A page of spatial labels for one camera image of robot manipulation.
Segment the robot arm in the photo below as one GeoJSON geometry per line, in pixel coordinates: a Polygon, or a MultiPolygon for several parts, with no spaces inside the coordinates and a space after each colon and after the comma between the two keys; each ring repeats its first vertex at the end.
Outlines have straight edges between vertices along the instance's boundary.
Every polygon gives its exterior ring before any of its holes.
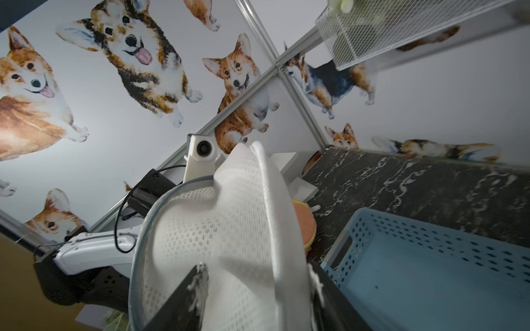
{"type": "MultiPolygon", "coordinates": [[[[141,225],[118,231],[118,244],[129,250],[136,244],[141,225]]],[[[55,264],[65,275],[76,275],[80,272],[113,266],[125,277],[130,277],[134,251],[120,253],[114,246],[114,232],[81,233],[64,244],[54,257],[55,264]]]]}

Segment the black marble countertop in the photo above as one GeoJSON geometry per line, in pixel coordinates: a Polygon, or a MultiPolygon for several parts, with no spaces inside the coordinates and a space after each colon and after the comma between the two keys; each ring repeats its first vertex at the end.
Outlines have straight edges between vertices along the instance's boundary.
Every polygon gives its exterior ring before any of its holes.
{"type": "Polygon", "coordinates": [[[319,188],[318,262],[361,207],[530,247],[526,169],[331,148],[303,178],[319,188]]]}

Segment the blue plastic basket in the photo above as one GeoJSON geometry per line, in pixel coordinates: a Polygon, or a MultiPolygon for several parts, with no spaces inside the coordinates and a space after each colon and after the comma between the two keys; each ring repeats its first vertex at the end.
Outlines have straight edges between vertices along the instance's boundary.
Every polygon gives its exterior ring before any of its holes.
{"type": "Polygon", "coordinates": [[[375,331],[530,330],[530,249],[369,208],[322,268],[375,331]]]}

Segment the corgi wall decal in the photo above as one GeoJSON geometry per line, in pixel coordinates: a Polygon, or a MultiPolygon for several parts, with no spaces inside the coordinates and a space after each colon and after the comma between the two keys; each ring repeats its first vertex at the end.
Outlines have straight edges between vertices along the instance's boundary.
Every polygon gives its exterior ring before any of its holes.
{"type": "Polygon", "coordinates": [[[500,150],[493,144],[453,145],[440,144],[426,139],[410,139],[404,142],[372,137],[374,144],[387,153],[417,156],[445,157],[479,162],[495,162],[500,158],[500,150]]]}
{"type": "Polygon", "coordinates": [[[60,189],[48,192],[44,209],[37,216],[26,222],[26,225],[47,240],[64,241],[78,226],[87,225],[70,211],[70,202],[60,189]]]}
{"type": "Polygon", "coordinates": [[[81,48],[102,52],[118,69],[129,95],[156,116],[167,114],[178,128],[183,120],[178,101],[185,96],[195,103],[202,93],[190,87],[181,58],[148,9],[149,0],[105,0],[89,19],[61,24],[56,33],[81,48]]]}
{"type": "Polygon", "coordinates": [[[335,118],[333,106],[345,97],[354,86],[368,94],[367,105],[375,102],[375,87],[370,84],[364,62],[337,71],[333,61],[313,68],[305,61],[305,55],[297,54],[285,63],[287,73],[298,83],[307,99],[322,107],[330,120],[335,118]]]}
{"type": "MultiPolygon", "coordinates": [[[[74,124],[70,107],[50,65],[14,26],[7,29],[10,51],[0,58],[0,161],[43,150],[62,138],[84,142],[86,128],[74,124]]],[[[16,188],[0,184],[0,196],[16,188]]]]}
{"type": "Polygon", "coordinates": [[[355,134],[350,123],[346,123],[342,132],[335,132],[333,129],[324,127],[326,132],[333,139],[333,145],[345,149],[359,149],[359,144],[355,139],[355,134]]]}
{"type": "Polygon", "coordinates": [[[401,47],[396,48],[396,50],[401,51],[401,52],[407,52],[421,45],[443,42],[451,38],[452,36],[454,36],[459,30],[460,30],[460,26],[458,25],[451,26],[449,29],[428,35],[427,37],[420,38],[418,40],[414,40],[413,42],[409,42],[408,44],[405,44],[401,47]]]}
{"type": "Polygon", "coordinates": [[[184,0],[186,7],[205,27],[212,31],[218,31],[221,25],[211,15],[211,0],[184,0]]]}
{"type": "MultiPolygon", "coordinates": [[[[245,33],[239,35],[232,53],[222,59],[204,58],[202,62],[209,71],[224,81],[226,93],[218,112],[245,92],[260,76],[258,67],[250,57],[250,40],[245,33]]],[[[270,102],[267,88],[262,87],[215,128],[219,148],[229,154],[237,143],[247,141],[245,136],[252,129],[267,131],[269,125],[262,121],[267,116],[267,111],[275,111],[279,106],[279,103],[270,102]]]]}

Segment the floor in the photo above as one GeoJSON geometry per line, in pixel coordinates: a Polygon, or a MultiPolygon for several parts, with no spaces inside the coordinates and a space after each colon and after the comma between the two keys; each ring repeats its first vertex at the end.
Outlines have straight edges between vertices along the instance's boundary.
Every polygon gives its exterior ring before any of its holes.
{"type": "Polygon", "coordinates": [[[0,235],[0,321],[3,330],[93,331],[74,319],[83,304],[70,307],[49,301],[33,270],[27,249],[0,235]]]}

